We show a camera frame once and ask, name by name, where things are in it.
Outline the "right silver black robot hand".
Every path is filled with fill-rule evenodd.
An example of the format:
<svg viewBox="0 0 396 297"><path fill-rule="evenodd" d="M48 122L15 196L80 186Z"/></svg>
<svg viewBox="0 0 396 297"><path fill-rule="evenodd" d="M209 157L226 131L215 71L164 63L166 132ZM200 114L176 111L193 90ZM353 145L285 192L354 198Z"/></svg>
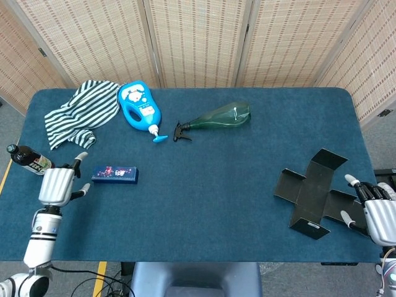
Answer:
<svg viewBox="0 0 396 297"><path fill-rule="evenodd" d="M381 247L395 246L395 192L384 183L377 185L361 182L350 174L345 175L348 185L355 189L366 228L358 227L349 214L342 210L340 215L348 228L367 235Z"/></svg>

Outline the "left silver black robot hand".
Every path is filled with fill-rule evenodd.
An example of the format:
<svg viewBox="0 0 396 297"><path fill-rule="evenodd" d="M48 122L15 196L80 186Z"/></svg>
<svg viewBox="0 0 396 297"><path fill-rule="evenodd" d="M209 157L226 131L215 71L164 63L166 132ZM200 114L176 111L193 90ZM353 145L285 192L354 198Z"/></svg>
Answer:
<svg viewBox="0 0 396 297"><path fill-rule="evenodd" d="M38 200L43 205L52 205L55 207L63 207L71 200L83 197L90 189L90 183L75 192L72 187L75 178L80 178L80 164L87 157L87 152L82 152L74 158L74 162L63 164L60 167L50 168L45 171L43 181L40 188Z"/></svg>

